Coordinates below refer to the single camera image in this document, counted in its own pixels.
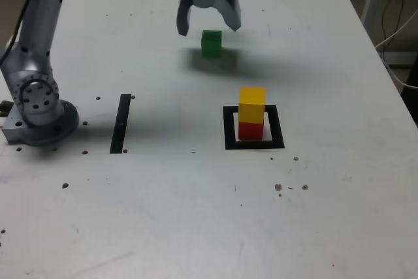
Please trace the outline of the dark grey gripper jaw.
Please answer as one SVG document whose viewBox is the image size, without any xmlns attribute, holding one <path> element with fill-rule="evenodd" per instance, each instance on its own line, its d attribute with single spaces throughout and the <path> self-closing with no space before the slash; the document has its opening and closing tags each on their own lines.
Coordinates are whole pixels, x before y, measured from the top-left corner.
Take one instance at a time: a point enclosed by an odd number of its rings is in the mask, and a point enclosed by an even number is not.
<svg viewBox="0 0 418 279">
<path fill-rule="evenodd" d="M 180 0 L 176 17 L 176 26 L 181 36 L 186 36 L 189 31 L 189 13 L 193 6 L 193 0 Z"/>
</svg>

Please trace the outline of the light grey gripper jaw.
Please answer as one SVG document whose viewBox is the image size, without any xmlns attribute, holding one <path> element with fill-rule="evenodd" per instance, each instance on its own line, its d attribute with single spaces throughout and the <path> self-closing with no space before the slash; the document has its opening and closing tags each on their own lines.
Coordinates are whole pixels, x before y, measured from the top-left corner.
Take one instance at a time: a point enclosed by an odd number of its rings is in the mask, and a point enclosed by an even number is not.
<svg viewBox="0 0 418 279">
<path fill-rule="evenodd" d="M 241 28 L 241 10 L 238 0 L 192 0 L 199 8 L 214 8 L 221 15 L 226 25 L 233 31 Z"/>
</svg>

